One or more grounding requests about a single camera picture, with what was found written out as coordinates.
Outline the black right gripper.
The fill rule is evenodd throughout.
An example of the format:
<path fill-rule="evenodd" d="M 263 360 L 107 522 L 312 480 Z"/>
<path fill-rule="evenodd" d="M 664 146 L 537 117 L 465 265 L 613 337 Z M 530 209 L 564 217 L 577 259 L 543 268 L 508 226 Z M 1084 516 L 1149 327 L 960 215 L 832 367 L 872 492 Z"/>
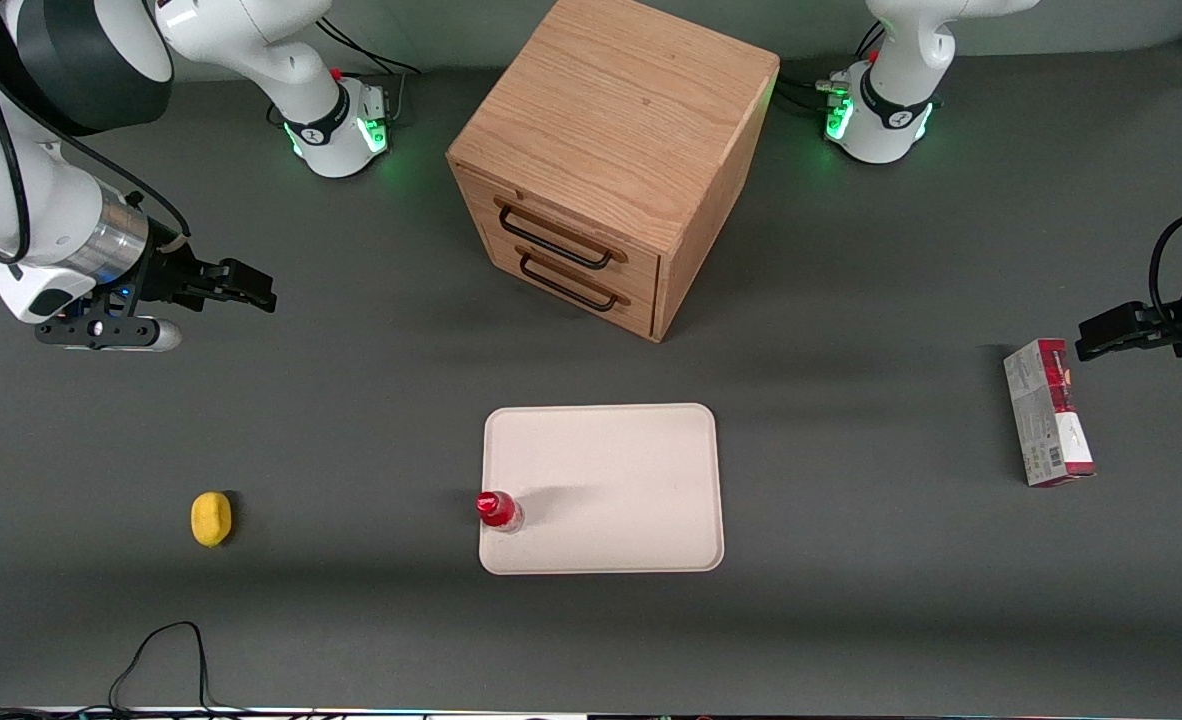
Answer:
<path fill-rule="evenodd" d="M 100 293 L 117 293 L 124 299 L 121 290 L 130 290 L 138 301 L 165 301 L 188 310 L 203 310 L 212 293 L 215 300 L 239 301 L 275 313 L 274 278 L 233 258 L 208 268 L 187 241 L 178 249 L 162 249 L 175 240 L 178 234 L 165 225 L 148 222 L 147 254 L 116 281 L 102 284 Z"/>

